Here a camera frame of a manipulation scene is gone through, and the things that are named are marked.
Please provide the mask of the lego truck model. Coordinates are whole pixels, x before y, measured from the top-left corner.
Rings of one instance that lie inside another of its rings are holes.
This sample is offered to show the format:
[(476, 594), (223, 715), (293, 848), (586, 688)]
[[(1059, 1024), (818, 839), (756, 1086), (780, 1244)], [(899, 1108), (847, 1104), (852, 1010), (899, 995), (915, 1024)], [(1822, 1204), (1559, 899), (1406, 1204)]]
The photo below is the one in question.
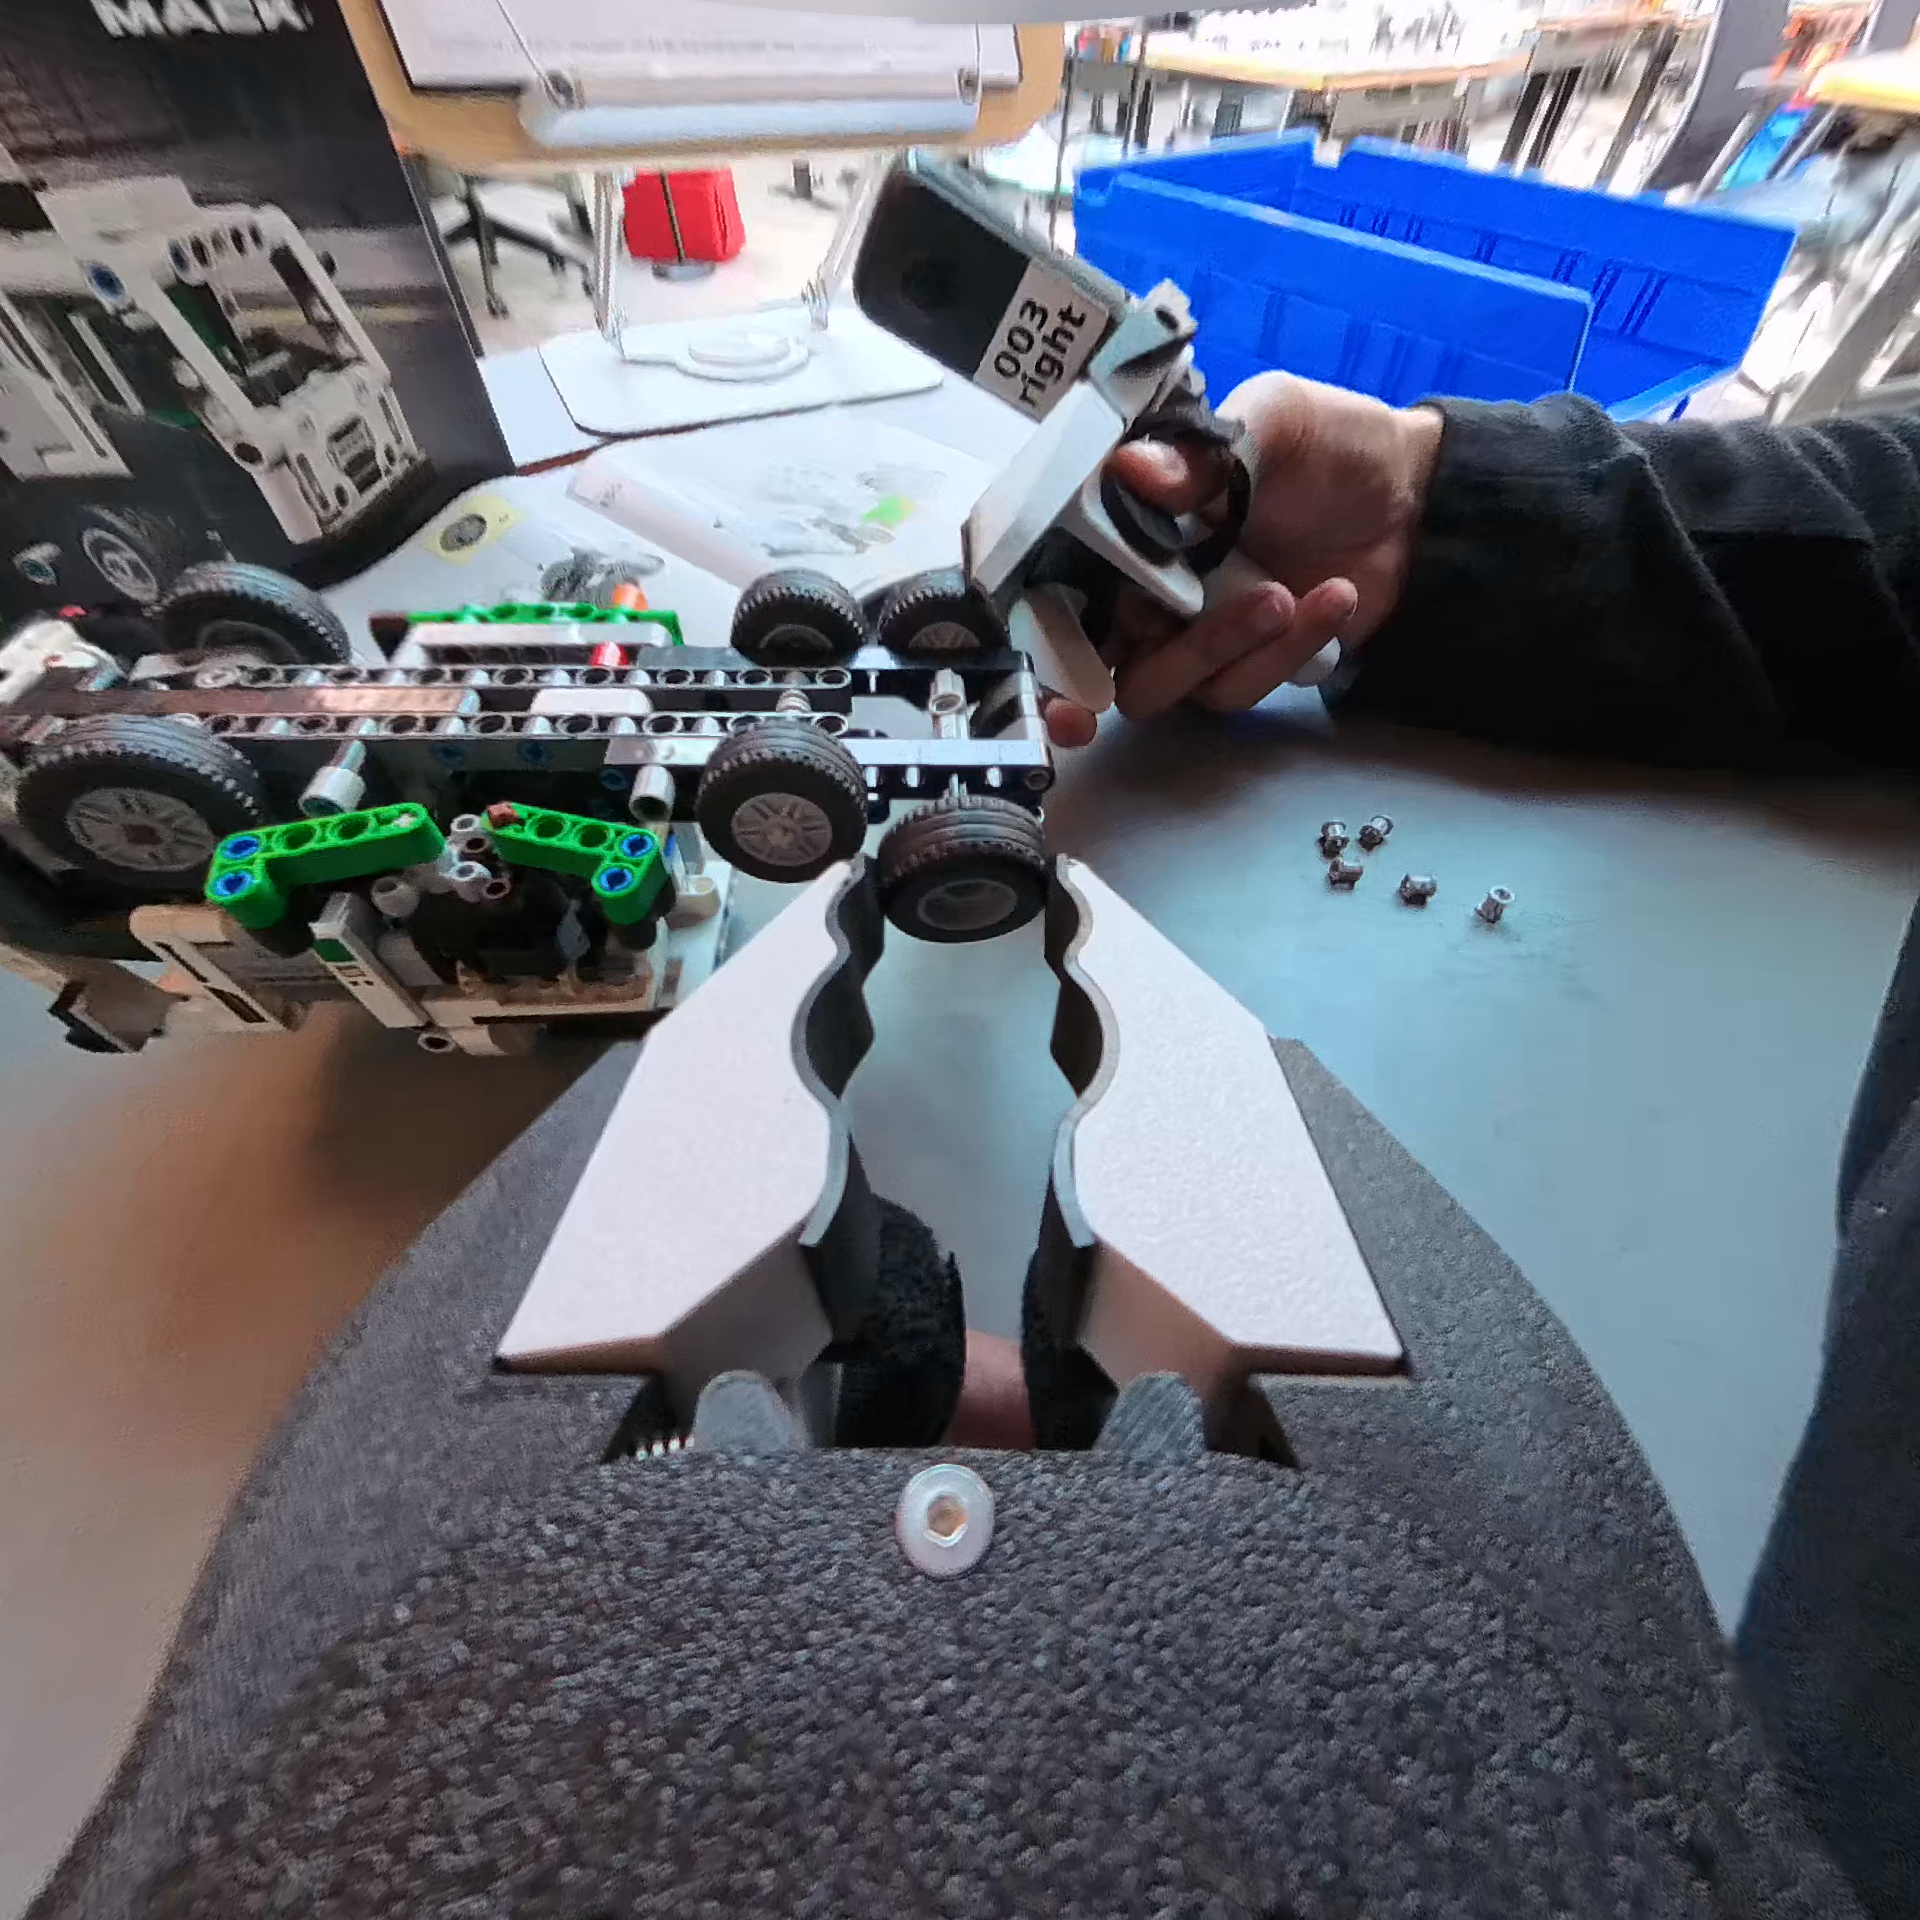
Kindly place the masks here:
[(860, 861), (899, 933), (980, 943), (1049, 888), (1035, 643), (957, 570), (751, 582), (715, 645), (590, 598), (401, 610), (209, 561), (3, 634), (3, 969), (64, 1040), (428, 1052), (634, 1038), (717, 963), (734, 883)]

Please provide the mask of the person's right forearm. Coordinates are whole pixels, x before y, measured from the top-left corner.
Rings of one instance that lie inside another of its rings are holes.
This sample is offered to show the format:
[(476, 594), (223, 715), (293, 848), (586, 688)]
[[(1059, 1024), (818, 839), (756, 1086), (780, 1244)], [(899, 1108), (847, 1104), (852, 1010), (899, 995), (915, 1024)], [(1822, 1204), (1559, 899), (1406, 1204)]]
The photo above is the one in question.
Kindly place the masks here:
[(1917, 763), (1917, 419), (1441, 399), (1354, 715), (1679, 768)]

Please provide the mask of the instruction sheet on wooden stand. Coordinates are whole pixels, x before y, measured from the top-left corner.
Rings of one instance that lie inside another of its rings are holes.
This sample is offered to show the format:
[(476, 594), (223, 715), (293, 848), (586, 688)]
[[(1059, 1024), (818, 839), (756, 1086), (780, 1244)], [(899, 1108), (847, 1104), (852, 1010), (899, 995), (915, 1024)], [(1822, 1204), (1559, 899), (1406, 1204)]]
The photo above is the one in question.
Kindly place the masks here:
[[(460, 173), (586, 182), (591, 294), (588, 326), (482, 362), (520, 468), (575, 459), (614, 439), (780, 418), (838, 403), (927, 394), (941, 371), (852, 311), (852, 240), (881, 163), (914, 148), (1003, 148), (1054, 103), (1065, 30), (1042, 4), (743, 4), (797, 12), (1011, 25), (1020, 80), (989, 88), (971, 71), (824, 77), (568, 80), (419, 88), (380, 4), (345, 4), (355, 52), (395, 143)], [(743, 157), (868, 160), (822, 262), (797, 292), (751, 310), (626, 313), (631, 257), (619, 187), (636, 171), (731, 166)]]

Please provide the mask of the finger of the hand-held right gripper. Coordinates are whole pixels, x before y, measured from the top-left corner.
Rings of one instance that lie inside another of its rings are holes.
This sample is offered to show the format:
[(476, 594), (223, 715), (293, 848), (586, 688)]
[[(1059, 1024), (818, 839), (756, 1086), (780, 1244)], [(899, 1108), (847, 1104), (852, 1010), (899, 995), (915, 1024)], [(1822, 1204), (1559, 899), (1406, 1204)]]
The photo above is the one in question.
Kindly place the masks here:
[(987, 482), (961, 525), (961, 564), (986, 598), (1018, 598), (1047, 533), (1065, 528), (1105, 561), (1123, 544), (1102, 496), (1102, 473), (1123, 435), (1103, 394), (1068, 394)]
[(1105, 712), (1114, 705), (1114, 675), (1092, 641), (1085, 606), (1077, 588), (1028, 588), (1008, 610), (1008, 635), (1045, 694)]

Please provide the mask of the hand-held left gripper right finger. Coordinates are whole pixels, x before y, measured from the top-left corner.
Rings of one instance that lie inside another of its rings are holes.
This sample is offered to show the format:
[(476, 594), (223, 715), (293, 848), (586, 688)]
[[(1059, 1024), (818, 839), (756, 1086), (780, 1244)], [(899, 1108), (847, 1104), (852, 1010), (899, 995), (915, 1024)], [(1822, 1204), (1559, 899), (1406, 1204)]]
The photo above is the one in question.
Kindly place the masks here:
[(1171, 1378), (1203, 1437), (1260, 1378), (1390, 1380), (1406, 1350), (1274, 1040), (1092, 865), (1054, 864), (1042, 1446)]

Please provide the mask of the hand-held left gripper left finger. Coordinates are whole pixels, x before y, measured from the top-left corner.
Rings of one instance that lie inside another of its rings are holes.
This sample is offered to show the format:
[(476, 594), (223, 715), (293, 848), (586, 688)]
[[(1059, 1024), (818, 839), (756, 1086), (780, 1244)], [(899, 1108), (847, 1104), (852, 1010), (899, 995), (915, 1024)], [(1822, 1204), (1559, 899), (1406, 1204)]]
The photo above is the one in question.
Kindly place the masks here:
[(881, 947), (869, 865), (838, 860), (649, 1029), (498, 1337), (506, 1371), (651, 1376), (690, 1418), (728, 1373), (793, 1402), (861, 1332), (880, 1214), (846, 1089)]

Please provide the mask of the red storage box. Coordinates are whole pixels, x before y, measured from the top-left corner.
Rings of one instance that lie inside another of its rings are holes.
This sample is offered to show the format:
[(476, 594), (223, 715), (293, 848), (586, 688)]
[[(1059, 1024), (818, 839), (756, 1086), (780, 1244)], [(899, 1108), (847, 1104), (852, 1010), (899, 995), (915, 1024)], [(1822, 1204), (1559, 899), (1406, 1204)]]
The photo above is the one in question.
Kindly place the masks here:
[(731, 167), (636, 169), (619, 187), (619, 237), (649, 267), (731, 263), (747, 241)]

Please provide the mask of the large blue plastic bin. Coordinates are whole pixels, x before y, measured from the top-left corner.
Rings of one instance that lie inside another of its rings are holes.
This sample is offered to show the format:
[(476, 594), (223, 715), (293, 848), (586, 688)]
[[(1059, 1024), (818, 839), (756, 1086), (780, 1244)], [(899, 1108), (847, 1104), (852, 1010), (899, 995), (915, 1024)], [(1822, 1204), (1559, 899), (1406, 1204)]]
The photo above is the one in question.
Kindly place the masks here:
[(1076, 252), (1188, 297), (1213, 398), (1292, 371), (1408, 406), (1571, 391), (1672, 419), (1734, 371), (1795, 241), (1777, 217), (1618, 197), (1307, 130), (1088, 166)]

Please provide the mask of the person's right hand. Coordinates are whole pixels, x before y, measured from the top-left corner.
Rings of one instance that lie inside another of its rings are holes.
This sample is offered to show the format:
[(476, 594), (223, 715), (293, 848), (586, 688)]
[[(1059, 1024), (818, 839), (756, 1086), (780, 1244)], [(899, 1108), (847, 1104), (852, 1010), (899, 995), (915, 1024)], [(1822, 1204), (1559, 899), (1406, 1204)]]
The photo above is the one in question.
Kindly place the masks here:
[(1257, 707), (1330, 641), (1355, 650), (1393, 612), (1422, 531), (1438, 408), (1265, 371), (1225, 412), (1250, 432), (1257, 468), (1237, 549), (1270, 582), (1186, 626), (1150, 600), (1116, 606), (1116, 710), (1136, 722)]

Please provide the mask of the printed instruction sheet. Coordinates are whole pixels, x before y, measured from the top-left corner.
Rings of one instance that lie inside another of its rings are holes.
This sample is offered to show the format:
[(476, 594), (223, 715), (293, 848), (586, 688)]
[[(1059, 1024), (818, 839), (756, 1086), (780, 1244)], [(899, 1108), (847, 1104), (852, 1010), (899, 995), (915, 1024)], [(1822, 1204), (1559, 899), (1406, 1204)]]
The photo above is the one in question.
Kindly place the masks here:
[(417, 88), (568, 81), (1022, 77), (1008, 21), (692, 1), (381, 1)]

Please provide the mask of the person's dark clothing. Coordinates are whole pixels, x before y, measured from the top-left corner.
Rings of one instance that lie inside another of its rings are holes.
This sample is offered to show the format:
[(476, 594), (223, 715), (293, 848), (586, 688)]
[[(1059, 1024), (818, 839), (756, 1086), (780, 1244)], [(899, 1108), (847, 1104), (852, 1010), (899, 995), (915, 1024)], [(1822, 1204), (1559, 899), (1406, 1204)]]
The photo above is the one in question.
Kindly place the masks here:
[(1917, 921), (1835, 1180), (1820, 1380), (1736, 1649), (1763, 1740), (1869, 1915), (1917, 1914)]

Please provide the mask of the lego instruction booklet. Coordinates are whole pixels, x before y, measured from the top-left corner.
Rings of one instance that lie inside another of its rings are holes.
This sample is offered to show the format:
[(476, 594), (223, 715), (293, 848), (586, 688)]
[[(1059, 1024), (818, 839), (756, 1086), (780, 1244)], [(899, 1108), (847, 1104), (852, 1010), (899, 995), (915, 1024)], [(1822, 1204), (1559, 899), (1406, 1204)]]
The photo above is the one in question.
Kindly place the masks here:
[(565, 564), (597, 560), (634, 572), (690, 643), (719, 645), (765, 572), (822, 572), (863, 600), (959, 564), (961, 523), (1002, 466), (873, 403), (617, 442), (460, 492), (325, 598), (363, 650), (374, 613), (530, 604)]

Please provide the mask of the lego set box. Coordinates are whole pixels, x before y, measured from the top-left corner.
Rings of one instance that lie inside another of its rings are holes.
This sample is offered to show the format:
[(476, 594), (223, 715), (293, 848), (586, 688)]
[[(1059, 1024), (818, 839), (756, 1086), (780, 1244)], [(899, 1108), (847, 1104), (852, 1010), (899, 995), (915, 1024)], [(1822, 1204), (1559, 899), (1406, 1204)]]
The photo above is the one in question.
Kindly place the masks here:
[(337, 4), (1, 6), (3, 617), (328, 585), (512, 470)]

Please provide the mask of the black office chair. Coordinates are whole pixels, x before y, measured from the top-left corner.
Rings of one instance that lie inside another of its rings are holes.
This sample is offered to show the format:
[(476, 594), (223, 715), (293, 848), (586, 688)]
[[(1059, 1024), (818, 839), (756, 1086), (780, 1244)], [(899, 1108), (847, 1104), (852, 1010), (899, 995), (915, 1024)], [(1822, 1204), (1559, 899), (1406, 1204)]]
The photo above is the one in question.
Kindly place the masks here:
[(583, 297), (594, 294), (594, 241), (586, 204), (568, 176), (504, 180), (460, 171), (448, 191), (433, 199), (433, 222), (443, 252), (470, 257), (478, 297), (490, 320), (506, 320), (509, 305), (502, 282), (506, 252), (544, 263), (557, 286)]

